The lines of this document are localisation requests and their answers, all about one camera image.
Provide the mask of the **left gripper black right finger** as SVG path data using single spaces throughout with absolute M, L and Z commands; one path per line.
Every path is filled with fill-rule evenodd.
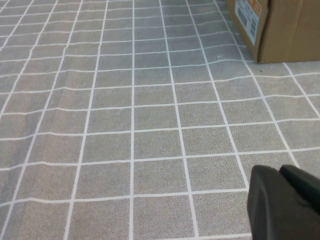
M 320 215 L 320 179 L 293 165 L 279 169 L 279 215 L 286 217 Z

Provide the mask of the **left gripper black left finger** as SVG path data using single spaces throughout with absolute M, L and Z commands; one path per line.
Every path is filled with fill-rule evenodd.
M 251 169 L 247 213 L 254 240 L 318 240 L 320 215 L 279 215 L 280 169 L 255 165 Z

